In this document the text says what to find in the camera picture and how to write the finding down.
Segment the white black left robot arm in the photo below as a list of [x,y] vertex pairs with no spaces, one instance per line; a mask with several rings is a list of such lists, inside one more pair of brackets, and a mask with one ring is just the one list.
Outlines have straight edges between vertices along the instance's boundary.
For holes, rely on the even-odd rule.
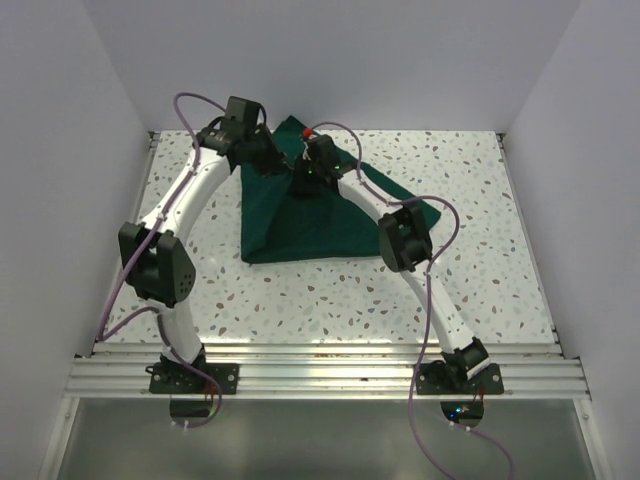
[[158,315],[163,356],[177,363],[172,379],[185,392],[201,390],[208,379],[207,367],[197,361],[203,345],[188,300],[196,269],[187,243],[210,197],[244,165],[267,175],[287,170],[285,155],[266,125],[237,134],[215,128],[201,132],[159,204],[139,223],[127,222],[118,232],[125,281],[145,308]]

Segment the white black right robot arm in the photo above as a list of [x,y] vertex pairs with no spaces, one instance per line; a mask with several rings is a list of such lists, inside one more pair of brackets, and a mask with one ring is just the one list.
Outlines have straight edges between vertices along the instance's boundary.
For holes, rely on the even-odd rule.
[[417,362],[417,374],[446,385],[454,392],[468,392],[490,367],[482,341],[456,310],[432,267],[453,242],[436,251],[426,217],[417,199],[401,200],[375,185],[353,162],[331,154],[298,156],[294,164],[294,190],[331,190],[351,202],[376,222],[380,256],[386,267],[406,281],[427,314],[425,331],[434,331],[442,358],[429,365]]

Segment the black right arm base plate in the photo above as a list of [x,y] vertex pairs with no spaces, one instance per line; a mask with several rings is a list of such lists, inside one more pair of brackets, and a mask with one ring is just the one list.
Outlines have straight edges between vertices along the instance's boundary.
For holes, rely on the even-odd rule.
[[497,363],[490,363],[472,378],[463,379],[443,361],[420,365],[416,390],[417,394],[422,396],[502,395],[505,393],[501,370]]

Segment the green surgical cloth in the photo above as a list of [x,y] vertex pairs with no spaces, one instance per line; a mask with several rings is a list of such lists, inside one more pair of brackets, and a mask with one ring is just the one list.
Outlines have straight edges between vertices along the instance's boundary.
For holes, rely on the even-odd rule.
[[338,194],[289,193],[292,175],[240,169],[241,259],[249,264],[377,257],[377,222]]

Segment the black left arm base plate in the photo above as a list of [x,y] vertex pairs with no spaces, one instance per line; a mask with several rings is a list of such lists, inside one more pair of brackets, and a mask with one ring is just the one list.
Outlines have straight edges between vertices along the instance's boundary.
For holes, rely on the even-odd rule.
[[149,392],[152,394],[187,395],[221,393],[234,395],[237,391],[240,367],[238,364],[206,364],[199,370],[216,382],[212,385],[201,374],[196,374],[183,366],[170,363],[155,363],[147,366],[145,372],[150,376]]

